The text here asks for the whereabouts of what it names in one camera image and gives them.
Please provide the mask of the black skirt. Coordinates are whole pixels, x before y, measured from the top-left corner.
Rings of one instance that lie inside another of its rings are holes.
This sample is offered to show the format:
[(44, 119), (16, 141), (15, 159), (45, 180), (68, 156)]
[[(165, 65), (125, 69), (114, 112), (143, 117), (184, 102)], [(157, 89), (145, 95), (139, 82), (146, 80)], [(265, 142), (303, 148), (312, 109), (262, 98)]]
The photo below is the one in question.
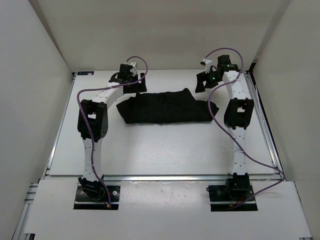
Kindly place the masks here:
[(196, 100), (185, 88), (176, 92), (137, 93), (116, 105), (126, 124), (185, 124), (213, 120), (219, 108)]

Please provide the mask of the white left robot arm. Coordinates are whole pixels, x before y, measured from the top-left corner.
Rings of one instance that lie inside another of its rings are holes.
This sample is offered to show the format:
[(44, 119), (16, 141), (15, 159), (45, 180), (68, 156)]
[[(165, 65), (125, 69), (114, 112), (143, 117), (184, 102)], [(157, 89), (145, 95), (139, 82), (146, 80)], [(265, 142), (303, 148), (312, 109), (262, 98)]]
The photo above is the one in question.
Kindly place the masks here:
[(111, 76), (108, 85), (80, 90), (77, 130), (84, 145), (84, 174), (78, 179), (83, 191), (94, 201), (111, 207), (111, 194), (102, 172), (102, 143), (109, 129), (108, 109), (124, 94), (146, 92), (146, 72), (139, 74), (136, 62), (125, 62)]

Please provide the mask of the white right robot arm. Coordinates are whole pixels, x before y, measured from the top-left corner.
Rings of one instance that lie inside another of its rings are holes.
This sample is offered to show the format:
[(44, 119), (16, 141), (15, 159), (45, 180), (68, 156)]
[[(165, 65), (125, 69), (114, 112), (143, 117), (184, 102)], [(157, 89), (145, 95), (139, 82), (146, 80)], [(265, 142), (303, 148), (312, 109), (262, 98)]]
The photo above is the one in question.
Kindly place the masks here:
[(232, 165), (224, 185), (212, 185), (207, 188), (212, 202), (238, 201), (250, 191), (250, 180), (246, 166), (246, 156), (243, 147), (247, 127), (251, 122), (254, 101), (244, 90), (245, 76), (236, 64), (232, 64), (229, 55), (217, 58), (217, 67), (211, 60), (204, 58), (200, 64), (204, 71), (196, 75), (196, 93), (212, 89), (222, 82), (226, 87), (229, 102), (226, 107), (223, 122), (231, 135)]

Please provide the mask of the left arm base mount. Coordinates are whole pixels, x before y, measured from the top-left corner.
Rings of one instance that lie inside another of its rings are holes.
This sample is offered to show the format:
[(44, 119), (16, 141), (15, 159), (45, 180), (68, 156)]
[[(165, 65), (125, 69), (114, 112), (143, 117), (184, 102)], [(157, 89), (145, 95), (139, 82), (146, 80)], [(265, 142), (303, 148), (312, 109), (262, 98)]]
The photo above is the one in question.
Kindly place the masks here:
[(77, 185), (73, 209), (74, 210), (118, 210), (121, 194), (120, 185), (107, 186), (110, 202), (105, 188), (99, 188), (98, 193), (85, 190), (80, 184)]

